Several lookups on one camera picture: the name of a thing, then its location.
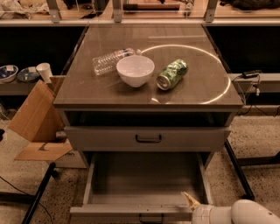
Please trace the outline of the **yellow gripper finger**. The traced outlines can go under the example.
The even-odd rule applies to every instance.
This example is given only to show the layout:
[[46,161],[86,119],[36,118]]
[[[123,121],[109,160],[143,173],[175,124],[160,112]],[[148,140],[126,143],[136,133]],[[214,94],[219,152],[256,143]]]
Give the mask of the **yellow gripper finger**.
[[200,205],[200,203],[192,195],[190,195],[189,193],[182,192],[181,194],[185,196],[186,200],[189,203],[189,207],[192,210],[194,210],[196,207],[198,207]]

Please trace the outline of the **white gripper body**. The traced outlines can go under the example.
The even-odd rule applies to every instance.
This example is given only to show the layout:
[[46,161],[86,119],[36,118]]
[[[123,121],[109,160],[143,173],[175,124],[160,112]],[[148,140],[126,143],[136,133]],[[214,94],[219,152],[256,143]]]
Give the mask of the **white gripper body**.
[[231,207],[198,205],[192,212],[192,224],[232,224]]

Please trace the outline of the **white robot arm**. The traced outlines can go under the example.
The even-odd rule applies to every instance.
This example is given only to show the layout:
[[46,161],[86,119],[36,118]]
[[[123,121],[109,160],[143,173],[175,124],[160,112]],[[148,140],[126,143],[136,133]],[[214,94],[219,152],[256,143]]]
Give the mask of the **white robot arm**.
[[249,199],[239,199],[232,206],[199,203],[182,192],[192,209],[192,224],[280,224],[280,218],[266,207]]

